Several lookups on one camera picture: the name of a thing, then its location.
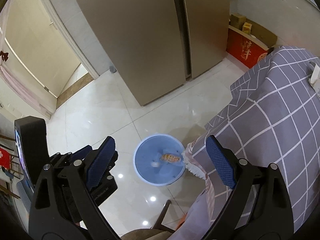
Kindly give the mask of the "red cardboard gift box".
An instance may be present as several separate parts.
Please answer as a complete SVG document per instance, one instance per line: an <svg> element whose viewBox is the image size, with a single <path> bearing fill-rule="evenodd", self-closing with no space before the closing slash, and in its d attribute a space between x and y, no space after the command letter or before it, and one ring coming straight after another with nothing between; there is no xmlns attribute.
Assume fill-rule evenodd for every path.
<svg viewBox="0 0 320 240"><path fill-rule="evenodd" d="M229 25L226 51L246 67L252 68L267 56L269 48L259 39Z"/></svg>

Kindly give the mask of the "gold double-door refrigerator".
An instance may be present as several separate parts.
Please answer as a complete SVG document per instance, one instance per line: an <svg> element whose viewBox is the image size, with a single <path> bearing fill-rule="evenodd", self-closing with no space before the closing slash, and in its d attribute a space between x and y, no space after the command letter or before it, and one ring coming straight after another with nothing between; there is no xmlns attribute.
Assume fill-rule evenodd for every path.
<svg viewBox="0 0 320 240"><path fill-rule="evenodd" d="M144 106L220 63L230 0L76 0Z"/></svg>

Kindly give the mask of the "wooden chair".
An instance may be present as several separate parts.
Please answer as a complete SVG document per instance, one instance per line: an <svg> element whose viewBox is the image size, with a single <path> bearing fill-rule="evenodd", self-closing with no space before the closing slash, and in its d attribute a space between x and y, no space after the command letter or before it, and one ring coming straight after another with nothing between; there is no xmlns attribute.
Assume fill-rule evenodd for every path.
<svg viewBox="0 0 320 240"><path fill-rule="evenodd" d="M147 239L159 239L166 240L175 233L175 230L164 226L162 224L165 215L172 204L171 200L167 200L159 214L154 225L149 229L136 229L132 230L121 236L122 240L147 240Z"/></svg>

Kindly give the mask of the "pink checked under-cloth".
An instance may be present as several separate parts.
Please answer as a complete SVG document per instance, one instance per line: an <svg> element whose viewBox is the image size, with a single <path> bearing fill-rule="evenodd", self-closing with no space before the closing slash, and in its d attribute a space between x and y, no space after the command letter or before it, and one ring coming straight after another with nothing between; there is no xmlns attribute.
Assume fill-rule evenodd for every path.
<svg viewBox="0 0 320 240"><path fill-rule="evenodd" d="M206 193L206 203L207 203L207 211L209 223L212 224L213 212L215 206L215 191L214 186L210 180L209 174L205 171L205 169L200 165L198 161L195 160L193 155L193 149L196 144L196 140L190 142L184 152L182 153L183 161L185 163L186 168L196 177L203 179L206 183L205 193Z"/></svg>

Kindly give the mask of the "pink sheer curtain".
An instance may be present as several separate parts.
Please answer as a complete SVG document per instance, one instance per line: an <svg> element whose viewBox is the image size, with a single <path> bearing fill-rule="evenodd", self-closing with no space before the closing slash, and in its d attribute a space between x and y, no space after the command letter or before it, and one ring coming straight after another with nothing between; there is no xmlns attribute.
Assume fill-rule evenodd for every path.
<svg viewBox="0 0 320 240"><path fill-rule="evenodd" d="M1 10L1 102L5 105L6 116L15 120L23 116L38 116L50 119L51 114L40 104L40 98L29 90L7 66L9 59L15 56L13 50L6 51L5 33L9 17L11 0L7 0Z"/></svg>

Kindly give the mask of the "blue plastic trash bin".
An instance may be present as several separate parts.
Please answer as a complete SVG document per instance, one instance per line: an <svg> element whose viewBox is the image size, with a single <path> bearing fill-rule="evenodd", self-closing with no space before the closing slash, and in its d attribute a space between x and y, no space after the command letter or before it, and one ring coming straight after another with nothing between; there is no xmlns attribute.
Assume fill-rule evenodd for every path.
<svg viewBox="0 0 320 240"><path fill-rule="evenodd" d="M185 171L182 153L184 146L168 134L153 134L143 139L133 154L133 167L139 178L153 186L167 186L178 180ZM179 156L179 163L161 160L163 154Z"/></svg>

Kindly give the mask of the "cream interior door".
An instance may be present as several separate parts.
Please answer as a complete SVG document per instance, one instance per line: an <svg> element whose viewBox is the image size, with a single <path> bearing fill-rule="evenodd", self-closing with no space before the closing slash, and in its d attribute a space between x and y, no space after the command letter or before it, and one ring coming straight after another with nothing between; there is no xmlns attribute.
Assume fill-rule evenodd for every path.
<svg viewBox="0 0 320 240"><path fill-rule="evenodd" d="M5 38L31 74L56 98L80 65L41 0L10 1Z"/></svg>

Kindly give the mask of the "orange snack wrapper in bin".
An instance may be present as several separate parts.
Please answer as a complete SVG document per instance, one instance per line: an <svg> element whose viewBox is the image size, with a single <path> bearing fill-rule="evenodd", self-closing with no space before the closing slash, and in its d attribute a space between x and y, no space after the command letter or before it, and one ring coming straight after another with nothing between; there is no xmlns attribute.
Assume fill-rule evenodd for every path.
<svg viewBox="0 0 320 240"><path fill-rule="evenodd" d="M181 161L181 158L179 156L167 153L161 156L161 160L173 164L179 163Z"/></svg>

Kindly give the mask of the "small yellow box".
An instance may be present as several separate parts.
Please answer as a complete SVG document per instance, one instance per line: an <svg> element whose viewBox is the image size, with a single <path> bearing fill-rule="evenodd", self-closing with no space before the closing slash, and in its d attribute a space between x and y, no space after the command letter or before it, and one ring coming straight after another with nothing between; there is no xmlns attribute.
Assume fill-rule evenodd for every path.
<svg viewBox="0 0 320 240"><path fill-rule="evenodd" d="M246 33L247 35L250 35L252 31L252 24L249 22L245 22L242 25L242 32Z"/></svg>

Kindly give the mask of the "purple checked tablecloth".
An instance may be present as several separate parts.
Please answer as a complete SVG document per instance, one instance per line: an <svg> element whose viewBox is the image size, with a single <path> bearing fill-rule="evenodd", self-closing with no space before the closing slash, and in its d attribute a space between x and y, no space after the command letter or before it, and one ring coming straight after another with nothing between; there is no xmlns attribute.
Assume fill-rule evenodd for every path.
<svg viewBox="0 0 320 240"><path fill-rule="evenodd" d="M213 135L252 165L278 165L300 228L319 202L319 97L309 83L319 58L305 48L281 46L231 85L230 103L205 126L193 155L215 191L214 221L231 189L206 151Z"/></svg>

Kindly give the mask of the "brown cardboard box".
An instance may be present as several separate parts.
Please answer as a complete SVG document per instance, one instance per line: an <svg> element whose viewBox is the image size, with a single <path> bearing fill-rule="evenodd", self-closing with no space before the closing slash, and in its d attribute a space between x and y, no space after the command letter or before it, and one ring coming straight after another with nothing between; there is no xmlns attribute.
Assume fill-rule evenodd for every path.
<svg viewBox="0 0 320 240"><path fill-rule="evenodd" d="M229 25L241 30L244 23L246 22L246 16L239 13L231 13L229 19Z"/></svg>

